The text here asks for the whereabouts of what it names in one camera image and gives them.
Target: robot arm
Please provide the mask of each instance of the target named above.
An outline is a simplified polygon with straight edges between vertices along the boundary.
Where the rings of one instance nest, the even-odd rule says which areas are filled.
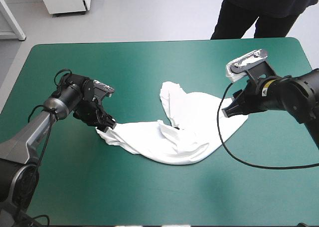
[[[226,76],[234,83],[244,76],[244,90],[233,94],[233,102],[223,109],[225,117],[267,110],[285,110],[299,124],[305,124],[319,148],[319,69],[299,77],[277,76],[267,63],[267,52],[252,51],[226,66]]]
[[[116,125],[102,106],[103,98],[110,97],[114,89],[89,77],[72,74],[68,69],[57,75],[64,71],[69,73],[61,77],[56,90],[41,105],[42,112],[13,138],[0,144],[0,170],[4,173],[0,178],[0,226],[11,227],[20,221],[16,210],[26,211],[29,206],[39,178],[36,173],[36,178],[31,180],[39,161],[36,148],[56,121],[74,111],[75,118],[101,131]],[[31,184],[30,190],[26,190],[26,183]]]

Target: black cable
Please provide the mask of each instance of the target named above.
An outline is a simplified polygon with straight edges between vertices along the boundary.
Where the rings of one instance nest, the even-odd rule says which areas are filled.
[[[293,170],[293,169],[306,169],[306,168],[312,168],[312,167],[317,167],[319,166],[319,163],[315,163],[315,164],[310,164],[310,165],[304,165],[304,166],[283,166],[283,167],[277,167],[277,166],[260,166],[260,165],[255,165],[255,164],[251,164],[251,163],[248,163],[246,161],[243,161],[241,159],[239,159],[238,157],[234,156],[230,150],[227,148],[227,146],[225,145],[224,141],[223,141],[223,138],[221,136],[221,133],[220,133],[220,128],[219,128],[219,111],[220,111],[220,107],[225,99],[225,96],[229,90],[229,88],[232,86],[233,83],[230,83],[228,85],[228,87],[226,88],[225,92],[224,92],[224,95],[220,101],[220,104],[218,106],[218,110],[217,110],[217,129],[218,129],[218,135],[219,135],[219,138],[220,138],[220,141],[223,145],[223,147],[225,148],[226,152],[233,158],[235,159],[236,161],[246,165],[246,166],[250,166],[250,167],[254,167],[254,168],[259,168],[259,169],[267,169],[267,170]]]
[[[67,68],[58,71],[58,72],[55,74],[55,77],[54,77],[54,84],[55,84],[56,86],[58,86],[58,84],[56,84],[56,80],[55,80],[56,77],[57,77],[59,74],[61,74],[62,72],[65,72],[65,71],[69,71],[69,72],[70,72],[69,75],[72,74],[72,71],[71,71],[70,69],[67,69]]]
[[[33,108],[33,110],[31,111],[30,115],[28,116],[28,123],[30,122],[30,118],[31,116],[34,114],[35,110],[38,109],[39,107],[45,107],[44,105],[37,105]]]
[[[40,215],[40,216],[36,216],[36,217],[33,217],[33,218],[27,218],[27,219],[25,219],[25,220],[23,220],[23,221],[21,221],[21,222],[15,224],[15,225],[13,225],[12,227],[18,227],[20,224],[28,223],[29,221],[34,221],[34,220],[36,220],[36,219],[38,219],[38,218],[42,218],[42,217],[45,217],[46,220],[47,220],[46,226],[47,226],[47,227],[50,226],[50,218],[49,218],[49,216],[47,216],[47,215]]]
[[[41,106],[44,107],[43,105],[37,105],[37,106],[34,107],[34,109],[32,110],[31,114],[29,115],[28,122],[30,121],[30,117],[32,116],[32,114],[34,113],[34,111],[35,111],[37,108],[41,107]],[[18,208],[17,208],[16,215],[18,215],[19,212],[21,211],[21,208],[22,208],[23,204],[24,204],[25,201],[26,201],[26,196],[27,196],[27,195],[29,194],[29,192],[31,191],[30,188],[31,188],[31,185],[32,185],[32,181],[33,181],[33,179],[34,179],[34,177],[35,177],[35,175],[36,175],[36,173],[37,173],[37,171],[38,171],[38,169],[39,169],[39,166],[41,165],[41,161],[42,161],[42,159],[43,159],[44,152],[45,152],[45,150],[46,150],[46,147],[47,147],[47,144],[48,144],[48,141],[49,141],[49,137],[50,137],[50,134],[51,134],[52,125],[53,125],[53,122],[54,122],[53,118],[54,118],[54,114],[55,114],[55,109],[44,109],[44,110],[45,110],[45,111],[48,111],[48,112],[50,113],[49,129],[48,129],[48,132],[47,132],[47,135],[46,135],[46,138],[45,138],[45,142],[44,142],[44,145],[43,145],[43,148],[42,148],[42,151],[41,151],[39,160],[38,160],[38,162],[37,162],[37,164],[36,164],[36,166],[35,166],[34,172],[33,172],[32,176],[31,176],[30,182],[29,182],[29,184],[28,184],[28,186],[27,186],[26,192],[25,192],[25,194],[22,196],[22,200],[20,201],[20,204],[19,204],[19,206],[18,206]]]

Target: gray floor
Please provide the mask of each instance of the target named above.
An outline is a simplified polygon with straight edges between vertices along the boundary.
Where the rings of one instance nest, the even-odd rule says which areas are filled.
[[[42,0],[5,1],[27,39],[0,41],[0,111],[36,44],[209,39],[222,2],[92,0],[91,10],[85,15],[53,17]],[[300,40],[313,68],[319,67],[318,14],[319,4],[309,7],[288,34]],[[250,28],[244,38],[251,38],[253,31]]]

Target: crumpled fabric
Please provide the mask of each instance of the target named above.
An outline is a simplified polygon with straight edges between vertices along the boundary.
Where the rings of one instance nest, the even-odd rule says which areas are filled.
[[[221,99],[207,93],[185,93],[179,84],[164,82],[160,100],[171,122],[118,123],[106,133],[96,129],[107,144],[121,146],[132,154],[141,154],[154,161],[170,165],[199,162],[212,154],[220,145],[216,117]],[[222,108],[232,102],[225,99]],[[219,113],[219,125],[226,141],[248,116],[231,118]]]

